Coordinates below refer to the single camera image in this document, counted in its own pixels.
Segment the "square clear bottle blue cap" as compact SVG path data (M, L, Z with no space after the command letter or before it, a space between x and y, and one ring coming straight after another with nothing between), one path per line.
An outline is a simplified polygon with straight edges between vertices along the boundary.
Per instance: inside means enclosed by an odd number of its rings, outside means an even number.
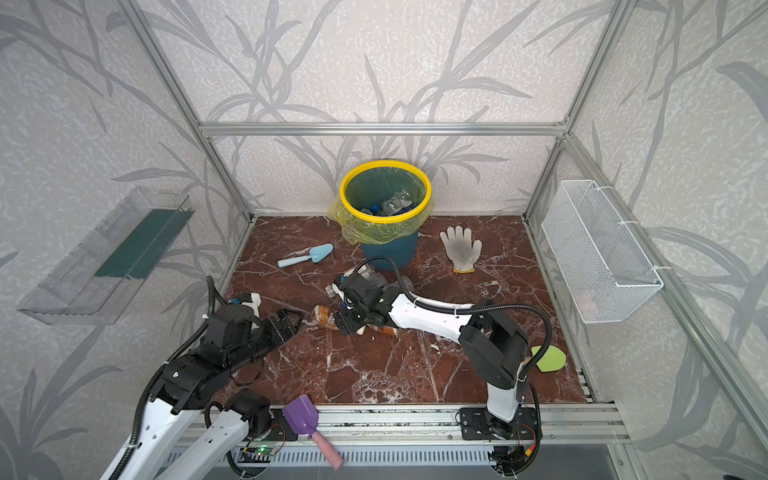
M389 285L389 281L378 272L372 274L370 280L375 286L380 288L385 288Z

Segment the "brown coffee bottle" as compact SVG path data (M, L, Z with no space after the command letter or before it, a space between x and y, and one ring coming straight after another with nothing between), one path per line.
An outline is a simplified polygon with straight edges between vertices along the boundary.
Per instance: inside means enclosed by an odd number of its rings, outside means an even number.
M339 330L336 325L335 311L328 306L317 305L313 310L313 318L318 326L333 331Z
M368 324L367 328L372 329L373 331L376 331L379 333L386 334L386 335L395 336L395 337L399 336L399 332L397 328L387 327L387 326L378 326L378 325L372 325L372 324Z

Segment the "clear bottle blue white label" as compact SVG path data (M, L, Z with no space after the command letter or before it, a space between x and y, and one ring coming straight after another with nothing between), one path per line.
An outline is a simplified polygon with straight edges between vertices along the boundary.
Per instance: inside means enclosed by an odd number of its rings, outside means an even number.
M399 287L403 291L413 291L414 285L407 276L402 276L400 280L395 280L393 285Z

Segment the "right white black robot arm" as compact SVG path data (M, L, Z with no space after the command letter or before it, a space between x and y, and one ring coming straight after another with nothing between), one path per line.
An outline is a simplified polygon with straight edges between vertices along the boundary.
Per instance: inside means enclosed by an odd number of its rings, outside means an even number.
M486 382L486 407L462 408L459 423L465 440L536 439L541 434L540 407L524 408L525 393L534 386L529 373L547 353L552 340L550 316L527 304L449 304L412 293L402 275L384 285L365 277L367 260L336 277L331 289L342 300L335 325L352 335L365 327L423 331L458 344ZM524 311L540 318L544 340L533 353L529 337L506 312Z

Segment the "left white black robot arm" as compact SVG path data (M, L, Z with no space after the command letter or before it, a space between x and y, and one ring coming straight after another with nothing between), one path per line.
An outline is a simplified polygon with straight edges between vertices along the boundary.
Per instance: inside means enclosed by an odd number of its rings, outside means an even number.
M201 479L219 459L233 463L240 442L277 427L270 400L246 387L225 403L214 398L238 370L294 337L305 313L279 309L261 318L254 294L226 301L213 278L206 287L202 325L150 378L104 478Z

